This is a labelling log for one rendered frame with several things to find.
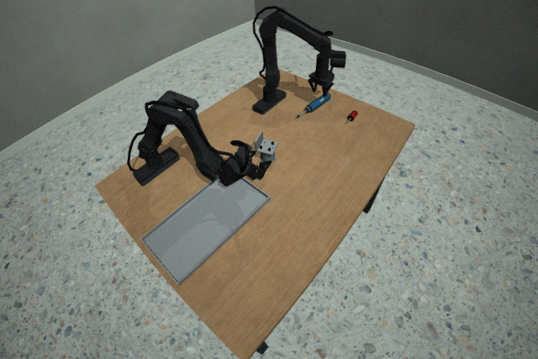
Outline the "dark grey cylinder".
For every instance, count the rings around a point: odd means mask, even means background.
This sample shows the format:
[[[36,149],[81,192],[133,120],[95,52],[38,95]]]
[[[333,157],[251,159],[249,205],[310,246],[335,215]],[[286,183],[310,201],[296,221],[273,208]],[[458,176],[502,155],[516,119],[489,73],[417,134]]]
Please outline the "dark grey cylinder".
[[[272,156],[261,153],[261,161],[272,161],[272,163],[276,160],[275,151]]]

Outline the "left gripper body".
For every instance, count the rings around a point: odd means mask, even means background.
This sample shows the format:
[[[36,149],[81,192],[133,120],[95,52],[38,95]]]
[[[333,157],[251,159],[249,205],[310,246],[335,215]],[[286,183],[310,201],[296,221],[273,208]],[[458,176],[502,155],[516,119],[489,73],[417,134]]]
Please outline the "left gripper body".
[[[313,72],[309,74],[309,77],[311,77],[311,79],[314,79],[314,83],[327,88],[331,85],[330,82],[334,81],[334,78],[331,77],[331,74],[335,75],[332,71],[329,70],[329,67],[320,69],[316,67],[316,74],[315,72]]]

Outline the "grey l-shaped metal bracket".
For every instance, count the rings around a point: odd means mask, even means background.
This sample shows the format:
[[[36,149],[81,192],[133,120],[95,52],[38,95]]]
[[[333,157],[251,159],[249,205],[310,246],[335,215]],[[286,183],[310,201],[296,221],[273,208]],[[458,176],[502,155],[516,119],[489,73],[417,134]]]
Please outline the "grey l-shaped metal bracket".
[[[262,130],[255,141],[256,152],[260,152],[260,153],[272,156],[278,146],[278,142],[275,142],[275,141],[273,142],[274,142],[274,145],[272,144],[271,140],[263,139],[263,130]],[[262,149],[260,148],[260,145],[262,145]],[[271,151],[269,151],[268,148],[271,148]]]

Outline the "blue electric screwdriver barrel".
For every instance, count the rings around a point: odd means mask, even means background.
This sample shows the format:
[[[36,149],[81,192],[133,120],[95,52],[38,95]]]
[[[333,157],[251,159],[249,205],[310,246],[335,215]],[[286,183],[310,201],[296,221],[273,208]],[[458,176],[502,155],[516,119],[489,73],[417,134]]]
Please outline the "blue electric screwdriver barrel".
[[[331,98],[331,96],[330,96],[329,93],[327,93],[324,98],[323,98],[323,95],[320,96],[319,98],[315,99],[313,102],[308,104],[303,113],[313,112],[316,108],[320,107],[322,104],[329,101],[330,98]]]

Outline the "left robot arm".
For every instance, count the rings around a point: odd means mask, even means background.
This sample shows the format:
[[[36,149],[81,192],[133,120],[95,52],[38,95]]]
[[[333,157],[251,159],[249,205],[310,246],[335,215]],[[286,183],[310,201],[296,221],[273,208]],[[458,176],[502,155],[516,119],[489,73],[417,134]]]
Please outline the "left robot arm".
[[[281,13],[279,13],[281,12]],[[277,13],[277,14],[275,14]],[[272,16],[271,16],[272,15]],[[272,18],[271,18],[272,17]],[[264,23],[264,22],[265,23]],[[285,29],[292,34],[297,35],[297,37],[308,42],[315,50],[319,52],[317,54],[316,66],[320,68],[329,67],[329,62],[331,67],[345,68],[345,51],[332,50],[330,38],[326,35],[322,35],[310,27],[302,24],[295,18],[291,17],[288,14],[280,10],[276,10],[263,19],[261,26],[259,28],[259,33],[262,39],[265,64],[266,64],[266,75],[265,82],[266,86],[263,87],[263,98],[257,103],[252,105],[252,108],[264,112],[270,108],[275,102],[286,95],[286,92],[277,89],[278,81],[278,66],[277,66],[277,47],[276,47],[276,37],[277,27]],[[263,38],[264,37],[264,38]],[[276,90],[276,96],[275,96]]]

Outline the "red screwdriver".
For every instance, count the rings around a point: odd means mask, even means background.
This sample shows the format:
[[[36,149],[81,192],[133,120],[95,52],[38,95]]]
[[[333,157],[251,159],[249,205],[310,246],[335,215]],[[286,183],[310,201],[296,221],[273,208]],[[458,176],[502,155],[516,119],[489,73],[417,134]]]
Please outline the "red screwdriver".
[[[357,115],[358,115],[358,112],[357,112],[356,110],[352,111],[351,114],[347,117],[347,118],[349,119],[349,120],[347,121],[347,123],[348,123],[349,121],[352,122],[352,121],[354,120],[354,118],[355,118]]]

